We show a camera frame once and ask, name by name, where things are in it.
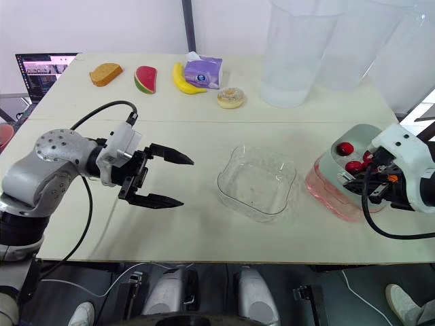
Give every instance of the metal pole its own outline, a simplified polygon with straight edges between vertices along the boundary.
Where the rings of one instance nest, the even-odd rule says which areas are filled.
[[[196,51],[195,30],[193,27],[192,16],[192,1],[181,0],[181,2],[183,3],[184,26],[186,28],[186,37],[188,39],[188,49],[189,52]]]

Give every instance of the laptop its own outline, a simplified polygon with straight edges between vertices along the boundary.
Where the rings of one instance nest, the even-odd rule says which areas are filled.
[[[32,112],[48,90],[62,75],[77,53],[16,54],[21,76],[32,104],[26,111]]]

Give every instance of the purple tissue box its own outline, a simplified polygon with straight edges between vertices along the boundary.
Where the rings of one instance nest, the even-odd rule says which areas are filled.
[[[222,59],[200,56],[202,60],[186,63],[184,78],[197,87],[219,89],[222,80]]]

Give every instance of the white sneaker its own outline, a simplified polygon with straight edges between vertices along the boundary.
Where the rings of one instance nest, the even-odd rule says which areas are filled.
[[[68,326],[93,326],[95,318],[94,305],[90,302],[80,304],[71,319]]]
[[[385,296],[391,310],[405,326],[416,326],[421,314],[421,307],[397,284],[390,284],[385,289]]]

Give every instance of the red ball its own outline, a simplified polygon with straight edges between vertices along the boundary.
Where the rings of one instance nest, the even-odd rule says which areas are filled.
[[[365,170],[364,165],[361,162],[358,162],[358,161],[350,161],[350,162],[348,162],[346,164],[345,169],[351,175],[356,175],[357,173],[360,173],[360,172]]]
[[[337,145],[337,154],[340,156],[348,156],[355,150],[351,143],[341,143]]]
[[[365,162],[373,162],[373,154],[371,154],[369,151],[366,151],[364,155],[362,156],[363,161]]]

